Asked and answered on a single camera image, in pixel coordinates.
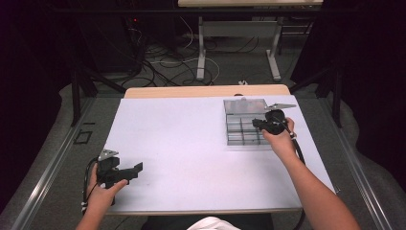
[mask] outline right hand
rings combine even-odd
[[[286,118],[287,126],[290,131],[293,132],[295,123],[292,119]],[[284,130],[282,133],[278,135],[273,135],[266,131],[265,129],[262,130],[262,135],[265,140],[271,144],[272,150],[278,155],[279,158],[283,158],[288,155],[296,155],[295,146],[292,143],[289,133],[287,130]]]

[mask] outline white table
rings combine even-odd
[[[158,96],[148,98],[147,88],[127,92],[105,143],[106,149],[120,153],[120,169],[144,163],[139,177],[119,192],[108,214],[232,214],[302,208],[285,167],[269,146],[227,146],[223,100],[240,99],[232,95],[241,93],[268,104],[297,104],[285,86],[150,89]],[[284,112],[295,121],[307,166],[333,191],[300,108]]]
[[[212,8],[212,7],[285,7],[321,5],[323,0],[179,0],[179,7]],[[203,21],[199,17],[199,60],[196,78],[204,78],[206,50],[205,36],[257,36],[273,37],[271,50],[266,50],[269,66],[274,81],[281,81],[281,75],[275,61],[283,18],[278,21]]]

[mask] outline wooden tabletop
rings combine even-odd
[[[256,95],[290,95],[284,84],[261,85],[214,85],[214,86],[178,86],[178,87],[145,87],[129,88],[124,97],[131,98],[196,98]]]
[[[179,0],[179,7],[272,7],[322,5],[323,0]]]

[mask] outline black cable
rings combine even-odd
[[[208,43],[208,42],[212,42],[212,43],[214,44],[214,47],[213,47],[213,48],[207,47],[207,43]],[[208,39],[205,39],[205,40],[204,40],[204,48],[206,49],[206,51],[214,50],[215,48],[217,48],[217,42],[215,42],[215,40],[208,40]]]
[[[119,223],[119,225],[117,225],[117,227],[115,228],[115,230],[119,229],[120,225],[122,225],[122,224],[123,224],[126,220],[128,220],[128,219],[129,219],[129,217],[124,218],[124,219]]]
[[[96,185],[93,187],[92,191],[90,192],[89,195],[87,195],[87,186],[88,186],[88,180],[89,180],[89,171],[90,171],[90,167],[92,166],[92,164],[94,162],[98,161],[98,157],[95,157],[93,159],[90,160],[90,162],[87,164],[86,166],[86,171],[84,173],[84,181],[83,181],[83,191],[82,191],[82,195],[83,195],[83,200],[81,203],[81,212],[84,214],[86,212],[86,208],[87,208],[87,200],[90,196],[90,194],[93,192],[93,190],[95,189]]]
[[[184,71],[182,71],[181,73],[179,73],[179,74],[173,76],[170,80],[173,81],[174,79],[178,78],[178,77],[181,76],[182,74],[184,74],[184,73],[186,73],[186,72],[189,72],[189,71],[192,72],[192,75],[193,75],[193,77],[195,78],[194,72],[193,72],[192,69],[189,67],[189,69],[184,70]]]
[[[177,63],[172,62],[172,61],[164,61],[165,58],[171,58],[171,57],[162,57],[162,58],[159,60],[159,62],[158,62],[158,63],[159,63],[162,67],[164,67],[164,68],[169,68],[169,69],[171,69],[171,68],[177,68],[177,67],[182,66],[182,65],[185,64],[185,59],[184,59],[184,58],[182,58],[182,59],[180,59],[180,60],[176,60]]]
[[[169,53],[169,50],[167,48],[158,47],[158,46],[156,48],[149,49],[148,51],[149,51],[149,53],[146,53],[146,58],[157,58],[157,57],[165,56],[166,54]]]
[[[152,75],[152,79],[142,78],[142,77],[139,77],[139,78],[132,78],[132,79],[123,81],[123,82],[122,82],[122,87],[124,87],[124,85],[125,85],[126,83],[128,83],[129,81],[132,81],[132,80],[147,80],[147,81],[149,81],[148,84],[143,85],[143,86],[141,86],[141,87],[148,87],[148,86],[150,86],[150,85],[152,85],[152,84],[153,84],[153,86],[157,87],[156,83],[153,81],[154,78],[155,78],[154,75]]]
[[[183,80],[182,81],[182,84],[183,85],[190,85],[190,84],[193,84],[194,82],[200,82],[200,83],[202,83],[202,84],[204,84],[204,85],[211,85],[211,84],[213,84],[213,74],[212,74],[212,72],[210,71],[210,70],[208,70],[208,69],[205,69],[205,72],[207,72],[207,73],[209,73],[209,76],[210,76],[210,80],[209,80],[209,82],[204,82],[203,80],[197,80],[196,79],[196,76],[193,74],[193,76],[192,76],[192,79],[190,79],[190,80]]]
[[[166,76],[164,76],[163,74],[161,74],[160,72],[158,72],[153,66],[152,64],[147,61],[144,60],[144,65],[149,68],[152,73],[154,73],[156,75],[156,77],[158,77],[161,81],[163,81],[165,84],[170,84],[172,86],[180,86],[179,84],[177,84],[176,82],[173,82],[172,80],[168,79]]]
[[[305,165],[305,158],[304,158],[301,148],[299,147],[299,143],[296,140],[295,133],[290,131],[289,127],[287,127],[285,124],[282,124],[282,125],[284,126],[286,131],[289,132],[290,138],[292,139],[293,145],[296,148],[296,152],[298,153],[299,159],[301,159],[302,163],[304,163],[304,165]],[[293,230],[299,230],[300,227],[303,225],[304,221],[305,221],[305,209],[302,209],[301,217],[299,218],[299,221],[296,224],[296,226],[293,228]]]
[[[212,49],[212,50],[207,49],[207,52],[208,53],[214,53],[214,54],[237,54],[237,53],[245,53],[246,54],[246,53],[250,53],[250,52],[254,51],[255,49],[257,49],[257,47],[259,45],[259,38],[258,37],[257,37],[257,42],[256,42],[255,46],[251,50],[248,50],[248,51],[241,51],[241,50],[244,49],[249,43],[251,43],[251,41],[254,40],[254,38],[255,38],[254,36],[251,37],[251,39],[247,43],[245,43],[245,45],[243,45],[241,48],[239,48],[236,51],[215,51],[214,49]]]

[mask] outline dark background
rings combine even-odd
[[[360,128],[358,150],[385,167],[406,190],[406,139],[402,135],[406,128],[402,121],[406,117],[404,3],[326,0],[323,7],[342,9],[363,2],[367,4],[357,17],[316,18],[291,79],[301,82],[332,61],[343,63],[343,100],[353,110]],[[165,3],[168,8],[174,6],[172,1]],[[53,4],[65,8],[72,1]],[[55,122],[61,104],[58,91],[70,83],[72,60],[69,57],[80,57],[84,64],[97,71],[106,59],[94,59],[96,48],[89,46],[92,40],[86,35],[88,30],[95,30],[91,23],[83,28],[76,20],[59,18],[57,23],[63,26],[58,28],[72,41],[72,46],[66,44],[53,30],[55,19],[47,17],[37,1],[6,1],[1,7],[0,19],[0,148],[5,156],[0,172],[3,182],[0,210],[3,210]],[[164,21],[166,26],[146,21],[146,34],[156,40],[167,35],[164,30],[156,30],[156,25],[165,28],[170,37],[185,30],[183,24],[173,18]],[[345,38],[348,37],[350,45],[343,45],[347,44]],[[124,35],[115,39],[113,42],[119,46],[128,45]],[[117,57],[113,59],[123,60],[114,64],[117,69],[113,71],[132,68],[123,54],[103,52]]]

